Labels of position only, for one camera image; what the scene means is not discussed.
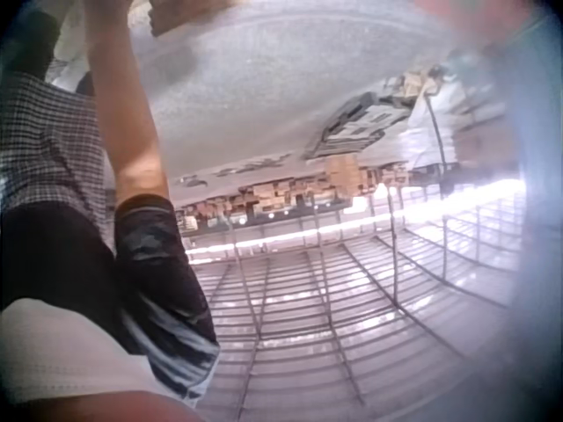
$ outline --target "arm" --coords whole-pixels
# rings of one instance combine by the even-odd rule
[[[143,193],[168,198],[158,135],[128,30],[130,0],[84,0],[99,129],[115,175],[117,204]]]

